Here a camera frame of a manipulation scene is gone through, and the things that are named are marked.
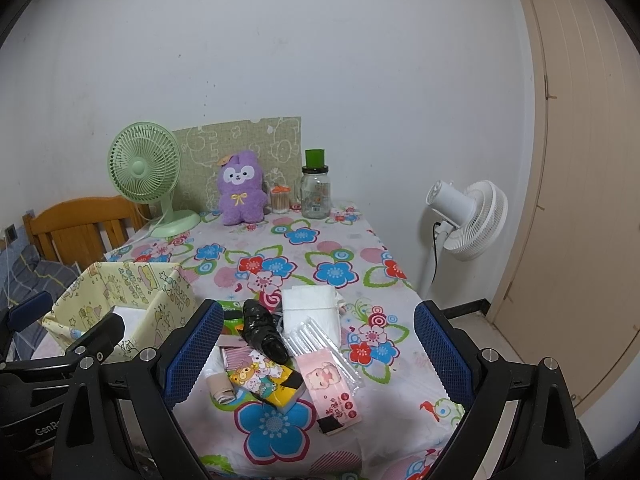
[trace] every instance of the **pink package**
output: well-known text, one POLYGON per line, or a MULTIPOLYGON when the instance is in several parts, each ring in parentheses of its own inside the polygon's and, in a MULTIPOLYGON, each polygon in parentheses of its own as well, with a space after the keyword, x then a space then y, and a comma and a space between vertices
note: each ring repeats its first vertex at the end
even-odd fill
POLYGON ((353 394, 329 349, 299 355, 296 363, 318 412, 320 431, 332 434, 360 421, 353 394))

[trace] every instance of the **green fan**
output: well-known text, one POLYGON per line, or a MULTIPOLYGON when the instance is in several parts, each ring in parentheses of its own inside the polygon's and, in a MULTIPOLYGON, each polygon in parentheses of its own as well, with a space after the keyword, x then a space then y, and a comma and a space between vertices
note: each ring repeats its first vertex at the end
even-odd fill
POLYGON ((167 238, 193 229, 200 215, 174 211, 173 190, 180 176, 180 148, 174 134, 153 123, 127 126, 115 138, 107 160, 118 192, 139 204, 160 201, 162 216, 151 235, 167 238))

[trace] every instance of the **fan base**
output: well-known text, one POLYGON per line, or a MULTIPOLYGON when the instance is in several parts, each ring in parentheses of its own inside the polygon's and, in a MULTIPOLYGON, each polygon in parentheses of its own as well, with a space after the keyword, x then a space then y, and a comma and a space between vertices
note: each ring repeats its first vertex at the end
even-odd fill
POLYGON ((200 215, 193 211, 174 211, 169 221, 163 220, 156 227, 151 236, 153 238, 168 238, 179 235, 189 229, 193 229, 200 223, 200 215))

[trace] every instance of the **purple plush toy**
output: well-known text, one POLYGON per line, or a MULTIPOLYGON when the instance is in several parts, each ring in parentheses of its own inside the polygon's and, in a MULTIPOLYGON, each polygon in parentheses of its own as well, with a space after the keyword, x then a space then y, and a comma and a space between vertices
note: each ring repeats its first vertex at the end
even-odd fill
POLYGON ((262 168, 251 150, 232 155, 222 166, 218 190, 224 225, 255 224, 264 220, 268 197, 262 190, 262 168))

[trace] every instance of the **fan grille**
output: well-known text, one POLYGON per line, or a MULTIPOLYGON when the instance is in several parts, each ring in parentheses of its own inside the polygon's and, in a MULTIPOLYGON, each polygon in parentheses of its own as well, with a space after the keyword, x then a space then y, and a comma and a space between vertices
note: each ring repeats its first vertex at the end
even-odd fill
POLYGON ((476 201, 473 219, 453 231, 444 248, 458 260, 472 260, 484 252, 494 241, 507 216, 507 197, 488 180, 467 187, 463 194, 476 201))
POLYGON ((169 130, 135 123, 111 144, 108 164, 111 181, 123 196, 138 203, 155 202, 178 182, 180 149, 169 130))

